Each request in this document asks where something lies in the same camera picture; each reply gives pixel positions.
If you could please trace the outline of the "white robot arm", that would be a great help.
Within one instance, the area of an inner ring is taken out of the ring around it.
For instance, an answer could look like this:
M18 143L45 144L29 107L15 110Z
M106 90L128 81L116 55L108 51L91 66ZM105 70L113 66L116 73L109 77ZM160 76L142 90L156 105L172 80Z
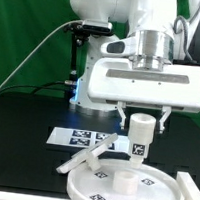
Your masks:
M70 0L80 21L76 43L88 44L86 68L70 106L86 114L127 107L159 109L159 129L172 111L200 112L200 0Z

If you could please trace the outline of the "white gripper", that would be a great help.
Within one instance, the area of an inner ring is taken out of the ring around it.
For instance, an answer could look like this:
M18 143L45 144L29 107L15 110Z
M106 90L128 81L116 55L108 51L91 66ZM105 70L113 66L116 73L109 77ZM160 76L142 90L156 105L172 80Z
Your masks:
M164 106L158 125L162 134L171 109L200 112L200 66L166 64L162 71L134 70L128 59L102 58L92 69L88 96L92 100L119 101L117 110L122 130L127 122L126 104L148 108Z

